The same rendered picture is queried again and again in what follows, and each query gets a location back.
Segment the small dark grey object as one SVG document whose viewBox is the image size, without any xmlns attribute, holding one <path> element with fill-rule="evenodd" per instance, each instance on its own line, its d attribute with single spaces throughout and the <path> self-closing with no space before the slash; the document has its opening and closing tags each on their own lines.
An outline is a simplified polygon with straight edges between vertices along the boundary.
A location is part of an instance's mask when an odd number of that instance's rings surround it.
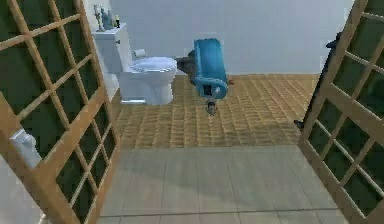
<svg viewBox="0 0 384 224">
<path fill-rule="evenodd" d="M 215 100 L 208 100 L 206 110 L 207 110 L 209 115 L 214 116 L 216 114 L 216 110 L 217 110 L 216 101 Z"/>
</svg>

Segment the blue curved box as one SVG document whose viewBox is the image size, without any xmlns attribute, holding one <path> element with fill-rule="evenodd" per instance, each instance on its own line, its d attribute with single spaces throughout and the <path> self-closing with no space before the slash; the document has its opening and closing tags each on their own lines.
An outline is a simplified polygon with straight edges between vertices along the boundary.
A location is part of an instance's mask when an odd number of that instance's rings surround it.
<svg viewBox="0 0 384 224">
<path fill-rule="evenodd" d="M 193 59 L 195 74 L 192 81 L 199 96 L 223 99 L 227 94 L 228 79 L 221 42 L 216 38 L 195 40 Z"/>
</svg>

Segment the blue grey bottle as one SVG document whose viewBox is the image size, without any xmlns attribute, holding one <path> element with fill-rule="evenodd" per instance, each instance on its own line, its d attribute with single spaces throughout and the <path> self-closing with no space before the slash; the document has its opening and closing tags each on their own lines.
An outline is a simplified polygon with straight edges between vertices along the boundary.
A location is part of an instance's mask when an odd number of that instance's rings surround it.
<svg viewBox="0 0 384 224">
<path fill-rule="evenodd" d="M 101 9 L 102 23 L 105 30 L 111 30 L 113 28 L 112 14 L 110 10 Z"/>
</svg>

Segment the grey candlestick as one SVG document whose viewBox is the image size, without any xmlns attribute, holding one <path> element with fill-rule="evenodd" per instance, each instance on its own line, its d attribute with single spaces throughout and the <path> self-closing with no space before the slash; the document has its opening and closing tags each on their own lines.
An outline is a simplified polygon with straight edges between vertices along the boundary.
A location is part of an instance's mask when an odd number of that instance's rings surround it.
<svg viewBox="0 0 384 224">
<path fill-rule="evenodd" d="M 93 5 L 93 9 L 94 9 L 94 16 L 97 20 L 97 24 L 98 24 L 98 29 L 96 32 L 104 32 L 104 28 L 103 28 L 103 25 L 102 25 L 102 19 L 101 19 L 101 5 L 100 4 L 94 4 Z"/>
</svg>

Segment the wooden lattice room door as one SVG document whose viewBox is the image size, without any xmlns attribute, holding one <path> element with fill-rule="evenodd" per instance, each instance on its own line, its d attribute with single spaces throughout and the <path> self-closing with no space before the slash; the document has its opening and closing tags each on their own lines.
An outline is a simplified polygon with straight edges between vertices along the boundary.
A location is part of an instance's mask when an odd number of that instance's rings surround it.
<svg viewBox="0 0 384 224">
<path fill-rule="evenodd" d="M 24 129 L 42 160 L 10 138 Z M 96 224 L 120 140 L 83 0 L 0 0 L 0 156 L 51 224 Z"/>
<path fill-rule="evenodd" d="M 384 0 L 354 0 L 298 146 L 350 224 L 384 224 Z"/>
</svg>

